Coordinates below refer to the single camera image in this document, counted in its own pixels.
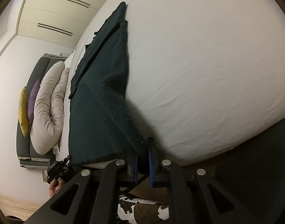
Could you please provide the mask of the person's left hand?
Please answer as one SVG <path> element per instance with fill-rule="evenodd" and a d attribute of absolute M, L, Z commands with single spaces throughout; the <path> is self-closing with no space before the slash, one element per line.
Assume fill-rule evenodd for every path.
<path fill-rule="evenodd" d="M 65 185 L 64 180 L 53 179 L 49 185 L 49 196 L 52 198 L 63 186 Z"/>

